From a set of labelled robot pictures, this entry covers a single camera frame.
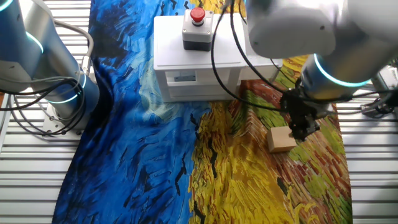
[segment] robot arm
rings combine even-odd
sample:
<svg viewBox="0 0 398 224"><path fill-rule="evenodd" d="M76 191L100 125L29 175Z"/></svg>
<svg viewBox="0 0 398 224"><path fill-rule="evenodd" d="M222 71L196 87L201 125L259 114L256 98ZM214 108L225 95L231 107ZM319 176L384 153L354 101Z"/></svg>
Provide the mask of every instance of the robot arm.
<svg viewBox="0 0 398 224"><path fill-rule="evenodd" d="M310 54L300 83L281 99L295 138L319 129L330 104L297 101L352 96L398 55L398 1L247 0L250 43L268 58Z"/></svg>
<svg viewBox="0 0 398 224"><path fill-rule="evenodd" d="M57 82L29 83L33 79L73 78L85 91L87 115L76 126L84 129L98 102L99 89L62 43L47 5L42 0L21 0L21 3L0 0L0 21L0 89L20 92L32 87L38 91ZM89 57L84 57L86 65L82 67L88 66ZM78 89L64 84L45 99L56 109L60 119L67 119L80 109L82 99L77 96Z"/></svg>

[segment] red button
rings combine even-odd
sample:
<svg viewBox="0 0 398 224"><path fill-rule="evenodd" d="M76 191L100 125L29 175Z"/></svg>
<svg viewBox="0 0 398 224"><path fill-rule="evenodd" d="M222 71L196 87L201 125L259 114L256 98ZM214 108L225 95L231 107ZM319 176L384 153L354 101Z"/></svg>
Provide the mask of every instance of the red button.
<svg viewBox="0 0 398 224"><path fill-rule="evenodd" d="M204 9L196 7L191 10L191 17L195 22L201 22L205 17L206 12Z"/></svg>

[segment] wooden block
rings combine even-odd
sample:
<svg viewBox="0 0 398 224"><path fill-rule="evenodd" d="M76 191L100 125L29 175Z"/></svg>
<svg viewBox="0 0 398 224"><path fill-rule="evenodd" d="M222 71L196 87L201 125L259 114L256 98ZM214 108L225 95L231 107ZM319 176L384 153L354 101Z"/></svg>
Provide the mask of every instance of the wooden block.
<svg viewBox="0 0 398 224"><path fill-rule="evenodd" d="M271 128L267 133L268 149L271 153L287 152L297 144L289 134L292 132L289 127Z"/></svg>

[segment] metal grate table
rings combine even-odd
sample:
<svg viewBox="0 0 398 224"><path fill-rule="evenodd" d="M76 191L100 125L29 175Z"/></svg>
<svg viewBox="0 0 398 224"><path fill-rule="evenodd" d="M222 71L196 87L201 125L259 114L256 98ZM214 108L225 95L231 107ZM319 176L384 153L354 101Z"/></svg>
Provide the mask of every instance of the metal grate table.
<svg viewBox="0 0 398 224"><path fill-rule="evenodd" d="M90 1L46 3L55 19L88 29ZM57 27L57 32L81 62L87 51L86 39L61 27ZM338 109L353 110L375 97L342 103ZM21 103L32 100L30 96L19 97ZM26 110L25 115L37 126L43 125L45 115L37 105ZM0 132L0 223L50 223L78 141L47 142L26 133L9 116L5 118L9 119L8 125ZM340 116L351 177L354 223L398 223L397 124L393 114L380 120L361 114Z"/></svg>

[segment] blue painted fabric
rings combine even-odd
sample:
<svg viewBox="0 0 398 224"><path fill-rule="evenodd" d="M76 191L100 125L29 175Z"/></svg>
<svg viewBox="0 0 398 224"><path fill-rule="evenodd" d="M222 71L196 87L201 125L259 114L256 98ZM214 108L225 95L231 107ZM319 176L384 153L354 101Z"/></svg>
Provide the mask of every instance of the blue painted fabric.
<svg viewBox="0 0 398 224"><path fill-rule="evenodd" d="M58 197L53 223L187 223L195 120L206 102L162 102L153 70L155 16L179 0L92 0L101 97Z"/></svg>

